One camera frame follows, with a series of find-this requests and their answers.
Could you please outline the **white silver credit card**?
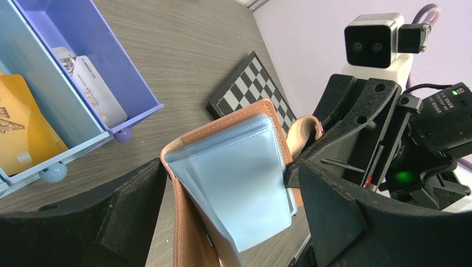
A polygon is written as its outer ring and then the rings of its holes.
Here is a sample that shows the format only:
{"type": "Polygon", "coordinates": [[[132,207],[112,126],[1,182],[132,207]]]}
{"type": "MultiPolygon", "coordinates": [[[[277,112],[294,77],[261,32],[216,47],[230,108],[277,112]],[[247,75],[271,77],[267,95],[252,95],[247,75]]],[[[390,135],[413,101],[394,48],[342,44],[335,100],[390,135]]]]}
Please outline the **white silver credit card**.
{"type": "Polygon", "coordinates": [[[55,47],[52,50],[108,127],[112,128],[127,120],[126,112],[87,56],[77,56],[66,47],[55,47]]]}

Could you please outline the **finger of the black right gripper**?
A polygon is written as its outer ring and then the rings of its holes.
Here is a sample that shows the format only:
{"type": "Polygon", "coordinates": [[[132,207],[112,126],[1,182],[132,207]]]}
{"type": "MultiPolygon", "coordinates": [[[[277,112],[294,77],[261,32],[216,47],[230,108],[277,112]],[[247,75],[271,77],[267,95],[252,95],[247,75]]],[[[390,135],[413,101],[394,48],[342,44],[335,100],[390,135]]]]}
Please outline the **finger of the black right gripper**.
{"type": "Polygon", "coordinates": [[[285,185],[299,187],[298,170],[307,160],[363,186],[385,149],[381,142],[401,92],[401,86],[390,80],[331,77],[314,112],[321,116],[324,134],[309,141],[288,167],[285,185]]]}

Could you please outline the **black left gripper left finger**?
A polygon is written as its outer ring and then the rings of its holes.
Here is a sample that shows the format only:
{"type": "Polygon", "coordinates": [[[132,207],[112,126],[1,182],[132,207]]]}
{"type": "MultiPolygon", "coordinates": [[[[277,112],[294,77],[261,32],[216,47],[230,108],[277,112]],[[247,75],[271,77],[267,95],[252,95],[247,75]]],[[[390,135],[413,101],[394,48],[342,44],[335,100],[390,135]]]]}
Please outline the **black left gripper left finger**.
{"type": "Polygon", "coordinates": [[[2,266],[144,266],[167,174],[159,159],[32,212],[1,215],[2,266]]]}

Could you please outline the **yellow VIP card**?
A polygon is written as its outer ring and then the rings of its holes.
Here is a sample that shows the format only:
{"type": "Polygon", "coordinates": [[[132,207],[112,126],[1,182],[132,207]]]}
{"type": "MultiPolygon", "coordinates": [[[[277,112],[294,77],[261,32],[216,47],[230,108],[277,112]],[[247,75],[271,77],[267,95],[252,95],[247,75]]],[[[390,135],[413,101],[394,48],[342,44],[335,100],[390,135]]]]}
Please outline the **yellow VIP card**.
{"type": "Polygon", "coordinates": [[[68,150],[21,75],[1,74],[1,169],[19,174],[68,150]]]}

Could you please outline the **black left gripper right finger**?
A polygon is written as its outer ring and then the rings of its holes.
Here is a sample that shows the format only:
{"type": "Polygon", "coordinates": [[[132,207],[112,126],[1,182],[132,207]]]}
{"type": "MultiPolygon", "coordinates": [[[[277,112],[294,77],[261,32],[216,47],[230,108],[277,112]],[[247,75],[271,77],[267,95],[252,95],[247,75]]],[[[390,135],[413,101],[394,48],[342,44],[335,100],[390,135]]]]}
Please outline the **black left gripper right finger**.
{"type": "Polygon", "coordinates": [[[471,265],[471,212],[393,200],[306,160],[298,178],[318,266],[471,265]]]}

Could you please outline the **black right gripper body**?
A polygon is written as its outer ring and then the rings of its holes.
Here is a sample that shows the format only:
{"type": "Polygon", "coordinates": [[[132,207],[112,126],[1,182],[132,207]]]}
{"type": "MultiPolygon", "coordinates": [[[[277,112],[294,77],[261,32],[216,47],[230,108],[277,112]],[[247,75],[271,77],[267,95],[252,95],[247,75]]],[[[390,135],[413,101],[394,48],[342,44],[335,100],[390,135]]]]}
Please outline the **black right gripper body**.
{"type": "Polygon", "coordinates": [[[358,186],[442,210],[471,194],[454,174],[471,154],[470,101],[462,83],[420,99],[394,81],[334,74],[314,111],[324,133],[312,160],[358,186]]]}

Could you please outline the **orange leather card holder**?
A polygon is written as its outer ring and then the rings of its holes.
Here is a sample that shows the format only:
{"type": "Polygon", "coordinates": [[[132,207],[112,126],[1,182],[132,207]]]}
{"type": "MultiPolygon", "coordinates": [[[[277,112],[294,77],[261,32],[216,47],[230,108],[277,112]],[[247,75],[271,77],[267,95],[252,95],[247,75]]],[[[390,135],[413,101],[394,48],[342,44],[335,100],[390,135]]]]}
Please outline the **orange leather card holder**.
{"type": "Polygon", "coordinates": [[[284,174],[323,128],[312,115],[287,132],[274,104],[259,100],[166,145],[173,183],[175,266],[242,266],[240,252],[291,226],[303,205],[284,174]]]}

